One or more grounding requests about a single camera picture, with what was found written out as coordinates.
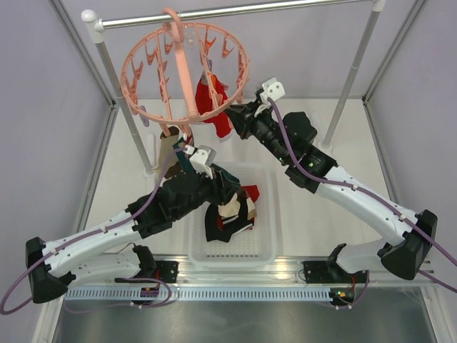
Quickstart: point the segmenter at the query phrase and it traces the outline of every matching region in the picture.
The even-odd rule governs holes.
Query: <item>gray wall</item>
[[[0,1],[0,295],[25,270],[27,239],[71,233],[107,103],[47,1]],[[24,282],[7,304],[30,297]],[[0,317],[30,342],[40,306]]]
[[[436,240],[457,256],[457,2],[429,1],[371,105],[402,204],[438,215]],[[457,268],[431,252],[438,276]],[[457,294],[443,290],[457,322]]]
[[[101,18],[115,19],[159,14],[165,6],[175,8],[177,11],[185,11],[253,2],[265,1],[64,0],[81,36],[86,40],[87,46],[97,62],[99,62],[99,58],[96,50],[93,44],[90,44],[89,35],[80,19],[84,9],[93,9]],[[373,33],[373,41],[368,46],[366,58],[361,65],[359,76],[351,93],[352,96],[361,96],[365,92],[413,2],[413,0],[387,1],[386,8]],[[251,59],[249,73],[251,81],[246,86],[245,94],[252,94],[255,85],[260,81],[277,76],[284,83],[287,97],[337,97],[343,88],[370,10],[371,2],[368,1],[215,18],[207,22],[230,31],[245,46],[248,57]],[[106,32],[106,45],[111,52],[117,71],[120,71],[128,52],[136,42],[158,27],[157,25],[136,26]],[[219,53],[219,48],[214,46],[211,50],[210,57],[215,59],[213,51]],[[201,75],[201,65],[196,53],[198,53],[196,49],[188,53],[191,56],[195,55],[191,64],[191,69],[196,71],[195,83]],[[220,64],[214,64],[216,75],[230,86],[234,85],[230,81],[233,76],[232,71],[235,69],[221,70],[221,68]],[[168,67],[167,76],[171,76],[169,82],[171,95],[175,98],[182,97],[180,89],[177,88],[179,84],[173,66]],[[143,88],[144,82],[147,83],[147,92],[145,92],[146,88]],[[147,99],[159,99],[157,87],[152,88],[151,84],[155,85],[156,80],[151,82],[140,80],[140,96]]]

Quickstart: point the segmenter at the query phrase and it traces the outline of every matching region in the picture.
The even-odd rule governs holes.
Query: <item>white plastic basket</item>
[[[205,267],[257,267],[276,258],[276,209],[273,184],[267,169],[260,164],[216,163],[240,179],[241,186],[256,184],[260,193],[256,201],[257,217],[252,230],[232,236],[229,243],[206,241],[204,204],[189,215],[189,259]]]

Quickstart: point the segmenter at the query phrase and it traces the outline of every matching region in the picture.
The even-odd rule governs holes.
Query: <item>vertical pole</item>
[[[344,83],[343,91],[341,92],[340,99],[338,100],[338,104],[336,105],[335,112],[331,118],[330,125],[327,129],[327,134],[325,139],[323,140],[324,146],[329,146],[330,141],[335,133],[336,126],[338,125],[338,121],[340,120],[341,113],[343,113],[344,105],[349,97],[349,93],[351,92],[352,85],[354,80],[356,79],[358,68],[362,62],[363,55],[365,54],[366,47],[371,38],[371,34],[373,33],[374,27],[376,22],[378,21],[378,17],[381,14],[383,8],[384,1],[374,1],[373,2],[373,10],[370,13],[370,17],[368,18],[368,22],[366,23],[365,30],[363,31],[362,38],[360,40],[360,44],[358,45],[356,56],[352,62],[352,67],[349,70],[348,77],[346,78],[346,82]]]
[[[138,129],[135,125],[134,118],[130,111],[130,106],[127,104],[127,101],[122,94],[121,84],[117,77],[116,70],[114,69],[113,62],[111,61],[111,57],[109,56],[108,49],[106,48],[103,34],[100,31],[96,30],[96,26],[99,23],[99,18],[95,12],[90,10],[83,11],[81,18],[84,22],[86,22],[92,41],[95,43],[97,51],[99,52],[101,61],[103,62],[106,73],[108,74],[109,81],[111,82],[111,85],[114,89],[116,100],[119,103],[119,107],[121,107],[122,114],[126,119],[131,136],[134,139],[138,153],[140,154],[141,160],[143,161],[144,168],[146,169],[145,172],[146,174],[153,174],[151,162],[149,161],[149,157],[146,149],[144,148],[143,141],[141,140],[141,137],[138,133]]]

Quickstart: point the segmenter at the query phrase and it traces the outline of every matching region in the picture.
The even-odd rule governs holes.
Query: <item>metal vent grille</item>
[[[172,300],[237,301],[237,302],[329,302],[327,287],[172,287]],[[76,287],[66,293],[66,300],[148,300],[140,295],[140,287]],[[167,291],[160,289],[157,300],[165,299]]]

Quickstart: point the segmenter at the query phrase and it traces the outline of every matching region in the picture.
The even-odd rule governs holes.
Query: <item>purple cable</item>
[[[293,153],[293,149],[292,149],[292,146],[291,146],[291,142],[289,141],[288,139],[288,136],[287,136],[287,131],[286,131],[286,127],[284,127],[284,123],[283,123],[283,119],[281,118],[281,114],[279,113],[279,108],[278,106],[276,105],[276,103],[274,102],[273,99],[271,98],[268,98],[268,102],[271,104],[271,106],[273,107],[273,110],[274,110],[274,113],[276,115],[276,118],[278,119],[278,124],[279,124],[279,129],[281,130],[281,133],[283,135],[283,138],[284,138],[284,143],[286,144],[286,147],[287,147],[287,150],[289,152],[289,155],[292,159],[292,162],[293,164],[295,165],[295,167],[305,176],[305,177],[308,177],[309,179],[313,180],[313,181],[316,181],[316,182],[321,182],[323,184],[334,184],[336,186],[341,186],[341,187],[348,187],[348,188],[352,188],[354,185],[349,183],[349,182],[340,182],[340,181],[334,181],[334,180],[327,180],[327,179],[322,179],[320,177],[315,177],[314,175],[310,174],[309,172],[307,172],[301,165],[300,163],[298,162],[298,159],[296,158],[295,154]],[[357,188],[357,191],[360,191],[362,193],[365,193],[366,195],[374,198],[375,200],[377,200],[378,202],[382,203],[382,205],[384,205],[385,207],[387,207],[388,209],[390,209],[398,218],[401,217],[402,213],[397,210],[394,206],[390,205],[386,200],[384,200],[383,198],[381,198],[379,195],[377,194],[374,194],[373,192],[370,192],[369,190],[367,189],[364,189],[363,187],[358,187]],[[407,223],[407,225],[409,225],[410,227],[412,227],[414,230],[416,230],[428,243],[430,243],[431,245],[433,245],[435,248],[438,249],[438,251],[440,253],[442,253],[449,261],[451,261],[454,266],[457,267],[457,259],[455,257],[453,257],[451,254],[449,254],[439,243],[437,243],[433,238],[431,238],[429,235],[427,235],[423,230],[421,230],[419,227],[417,227],[410,219],[408,218],[405,218],[404,219],[405,223]],[[419,271],[423,276],[425,277],[428,277],[430,280],[432,281],[435,281],[437,280],[435,277],[432,277],[430,274],[427,274],[425,272],[421,272]],[[444,282],[440,281],[440,282],[437,282],[438,284],[440,284],[441,286],[451,290],[452,292],[455,292],[457,293],[457,289],[453,288],[452,286],[449,286],[448,284],[445,284]]]
[[[165,298],[165,300],[162,300],[161,302],[158,302],[157,304],[144,304],[144,305],[136,305],[136,304],[132,304],[131,302],[130,303],[125,303],[125,302],[117,302],[115,304],[110,304],[110,305],[106,305],[106,306],[101,306],[101,307],[97,307],[95,309],[83,309],[83,310],[75,310],[75,309],[70,309],[68,306],[67,306],[67,303],[64,302],[64,309],[69,312],[69,313],[72,313],[72,314],[86,314],[86,313],[94,313],[94,312],[97,312],[99,311],[100,309],[110,309],[112,307],[130,307],[130,306],[135,306],[135,307],[138,307],[138,308],[143,308],[143,307],[148,307],[148,308],[151,308],[151,307],[161,307],[161,306],[165,306],[165,305],[168,305],[169,304],[169,300],[171,298],[171,295],[172,295],[172,291],[171,291],[171,288],[169,285],[167,285],[165,282],[163,282],[162,280],[159,280],[159,279],[154,279],[152,277],[143,277],[143,278],[138,278],[138,279],[134,279],[134,278],[128,278],[128,279],[125,279],[125,280],[135,280],[135,281],[147,281],[147,282],[156,282],[158,284],[162,284],[165,286],[166,290],[168,291],[168,294]]]
[[[362,289],[362,292],[360,293],[360,295],[353,301],[352,304],[350,305],[342,305],[342,306],[339,306],[338,305],[338,309],[352,309],[354,305],[356,305],[359,301],[362,300],[363,296],[365,295],[366,293],[366,290],[368,289],[368,284],[370,283],[370,271],[366,271],[366,280],[365,280],[365,285],[363,286],[363,289]],[[321,304],[321,303],[318,303],[320,305],[323,305],[325,307],[333,307],[333,308],[336,308],[336,306],[334,305],[331,305],[331,304]]]
[[[157,192],[159,191],[159,187],[160,187],[160,182],[161,180],[163,179],[163,177],[165,176],[165,173],[166,173],[166,166],[169,164],[172,156],[178,152],[181,152],[181,151],[184,151],[186,150],[186,148],[179,148],[179,149],[175,149],[173,150],[173,152],[171,152],[166,160],[165,160],[165,164],[164,164],[164,167],[162,168],[162,171],[160,173],[160,176],[159,176],[159,180],[157,181],[156,183],[156,186],[154,187],[154,190],[152,191],[151,195],[149,196],[148,198],[148,201],[144,203],[144,205],[138,210],[136,211],[134,214],[132,214],[129,218],[126,218],[124,220],[121,220],[120,222],[118,223],[115,223],[115,224],[112,224],[108,227],[106,227],[106,230],[111,230],[111,229],[115,229],[117,227],[120,227],[121,225],[124,225],[125,223],[128,223],[129,221],[131,221],[132,219],[135,219],[137,218],[137,216],[139,216],[146,208],[147,206],[149,206],[152,202],[152,199],[156,196]],[[56,248],[56,252],[59,252],[60,250],[62,250],[63,248],[66,248],[68,247],[69,245],[72,245],[73,243],[76,243],[76,242],[79,242],[81,241],[82,239],[85,239],[85,238],[88,238],[88,237],[92,237],[96,234],[99,234],[101,233],[102,231],[100,229],[98,230],[94,230],[94,231],[91,231],[91,232],[87,232],[85,234],[82,234],[81,236],[79,237],[75,237],[73,239],[70,239],[69,241],[63,243],[62,245],[59,245],[57,248]],[[37,268],[40,263],[46,261],[49,257],[52,256],[52,252],[49,252],[48,254],[44,255],[42,258],[40,258],[38,261],[36,261],[35,263],[33,263],[24,273],[21,274],[20,277],[17,278],[17,280],[15,282],[13,282],[13,284],[8,288],[8,290],[6,291],[5,295],[3,296],[3,298],[1,299],[1,302],[0,302],[0,314],[6,316],[8,314],[13,314],[14,312],[17,312],[19,311],[22,307],[26,306],[29,302],[32,301],[32,297],[28,298],[25,302],[23,302],[22,304],[20,304],[19,306],[17,307],[14,307],[13,309],[5,309],[5,304],[6,304],[6,301],[8,300],[8,298],[10,297],[11,293],[15,290],[15,288],[17,287],[17,285],[22,281],[24,280],[27,275],[29,275],[35,268]]]

